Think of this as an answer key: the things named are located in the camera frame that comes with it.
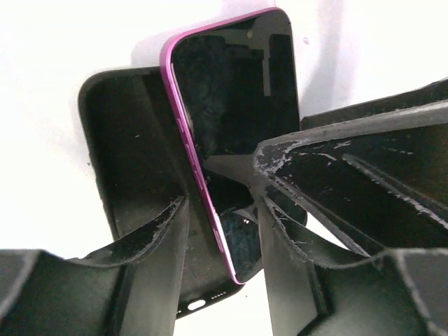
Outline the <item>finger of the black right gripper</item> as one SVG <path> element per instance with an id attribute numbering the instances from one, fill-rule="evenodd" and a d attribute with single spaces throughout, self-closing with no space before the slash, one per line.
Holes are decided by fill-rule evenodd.
<path id="1" fill-rule="evenodd" d="M 446 78 L 417 90 L 304 117 L 300 127 L 301 130 L 309 130 L 316 127 L 366 118 L 391 111 L 410 109 L 444 100 L 447 100 Z"/>
<path id="2" fill-rule="evenodd" d="M 255 170 L 358 252 L 447 246 L 447 103 L 260 143 Z"/>

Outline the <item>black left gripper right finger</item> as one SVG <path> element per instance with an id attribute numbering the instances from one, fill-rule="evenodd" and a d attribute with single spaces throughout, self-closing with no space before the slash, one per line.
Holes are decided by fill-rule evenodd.
<path id="1" fill-rule="evenodd" d="M 258 202 L 275 335 L 446 335 L 447 250 L 388 249 L 365 257 Z"/>

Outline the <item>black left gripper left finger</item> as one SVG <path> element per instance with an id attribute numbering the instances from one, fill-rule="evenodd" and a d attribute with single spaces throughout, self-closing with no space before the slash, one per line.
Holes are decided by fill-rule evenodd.
<path id="1" fill-rule="evenodd" d="M 84 258 L 1 252 L 2 335 L 171 335 L 188 236 L 189 204 Z"/>

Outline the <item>black phone case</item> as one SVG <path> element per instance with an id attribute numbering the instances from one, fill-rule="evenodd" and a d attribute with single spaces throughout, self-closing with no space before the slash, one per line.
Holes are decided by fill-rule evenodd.
<path id="1" fill-rule="evenodd" d="M 117 316 L 179 319 L 231 297 L 231 280 L 157 67 L 88 78 L 78 109 L 118 255 Z"/>

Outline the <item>pink-edged black phone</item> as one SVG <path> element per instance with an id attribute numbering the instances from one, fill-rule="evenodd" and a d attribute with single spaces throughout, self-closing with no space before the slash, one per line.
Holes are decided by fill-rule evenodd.
<path id="1" fill-rule="evenodd" d="M 271 7 L 183 32 L 160 69 L 228 274 L 244 284 L 261 259 L 251 156 L 300 128 L 290 19 Z"/>

